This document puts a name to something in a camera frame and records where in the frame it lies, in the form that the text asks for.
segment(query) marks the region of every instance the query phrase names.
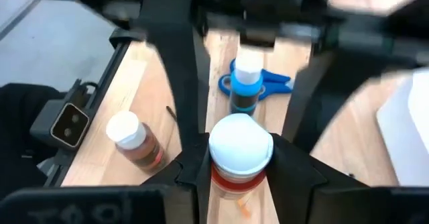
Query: tile floor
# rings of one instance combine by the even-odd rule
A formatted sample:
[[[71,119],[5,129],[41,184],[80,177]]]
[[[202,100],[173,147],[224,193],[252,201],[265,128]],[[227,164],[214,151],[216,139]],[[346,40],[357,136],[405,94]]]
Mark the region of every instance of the tile floor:
[[[72,1],[0,0],[0,86],[26,82],[67,91],[77,78],[98,81],[113,53],[113,29]]]

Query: white bottle cap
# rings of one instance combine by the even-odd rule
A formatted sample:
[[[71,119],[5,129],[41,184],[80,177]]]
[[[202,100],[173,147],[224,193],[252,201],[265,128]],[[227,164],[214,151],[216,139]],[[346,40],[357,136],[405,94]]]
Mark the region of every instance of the white bottle cap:
[[[263,52],[261,50],[241,46],[235,59],[235,77],[241,84],[255,84],[261,77],[263,68]]]
[[[120,111],[110,118],[106,126],[107,136],[119,147],[133,150],[146,138],[146,129],[136,114]]]
[[[233,178],[259,174],[273,155],[273,138],[244,113],[221,119],[208,139],[210,154],[217,167]]]

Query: scissors handle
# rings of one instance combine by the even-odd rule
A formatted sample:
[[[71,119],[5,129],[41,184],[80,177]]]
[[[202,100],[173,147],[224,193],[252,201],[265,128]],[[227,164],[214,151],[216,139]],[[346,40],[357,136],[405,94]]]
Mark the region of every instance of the scissors handle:
[[[233,59],[231,61],[231,63],[229,64],[229,71],[233,72],[234,69],[235,69],[235,59]],[[266,69],[262,69],[261,74],[262,74],[264,82],[281,82],[281,83],[286,83],[286,82],[288,82],[290,80],[290,77],[288,77],[288,76],[284,76],[284,75],[272,73],[272,72],[269,72]]]
[[[286,83],[290,81],[290,77],[269,72],[266,69],[262,69],[262,77],[264,82],[280,82]]]
[[[229,82],[229,84],[231,85],[231,75],[226,74],[220,77],[219,81],[218,81],[218,86],[219,89],[226,94],[227,96],[229,96],[231,94],[231,87],[227,87],[227,83]]]
[[[258,97],[260,101],[264,100],[266,97],[272,94],[292,92],[292,88],[289,87],[286,83],[264,82],[262,84],[262,87],[263,87],[262,93]]]

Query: wooden surface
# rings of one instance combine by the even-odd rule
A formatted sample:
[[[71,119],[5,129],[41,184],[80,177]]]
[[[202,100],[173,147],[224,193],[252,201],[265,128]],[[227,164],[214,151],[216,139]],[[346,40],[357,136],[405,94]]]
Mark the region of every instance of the wooden surface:
[[[330,0],[339,7],[389,11],[386,0]],[[389,0],[390,7],[401,0]],[[229,71],[237,53],[238,37],[210,32],[205,39],[210,53],[210,92],[206,130],[228,113],[228,102],[217,89],[219,76]],[[272,52],[263,55],[266,69],[294,76],[308,63],[309,45],[278,40]],[[397,185],[397,180],[375,121],[375,112],[406,74],[370,80],[345,105],[325,131],[313,156],[344,173],[353,173],[366,184]],[[268,97],[255,112],[255,119],[270,132],[280,133],[289,96]],[[178,130],[166,106],[174,108],[166,75],[158,55],[145,43],[132,43],[88,134],[76,155],[63,186],[141,184],[149,176],[115,150],[105,135],[110,117],[130,110],[148,123],[171,158],[180,152]],[[251,213],[246,218],[235,201],[210,193],[209,223],[277,223],[266,180],[243,201]]]

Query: plastic bottle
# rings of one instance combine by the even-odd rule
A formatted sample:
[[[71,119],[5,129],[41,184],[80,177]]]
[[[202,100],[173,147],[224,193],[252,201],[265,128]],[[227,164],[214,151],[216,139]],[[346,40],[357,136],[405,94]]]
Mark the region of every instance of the plastic bottle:
[[[166,165],[165,151],[148,125],[136,114],[122,111],[107,124],[107,136],[128,160],[146,172],[155,172]]]
[[[208,139],[212,185],[225,199],[239,199],[265,178],[263,169],[273,154],[273,138],[244,113],[220,120]]]
[[[246,61],[243,58],[233,60],[235,65],[231,73],[231,113],[255,112],[258,97],[262,88],[262,61]]]

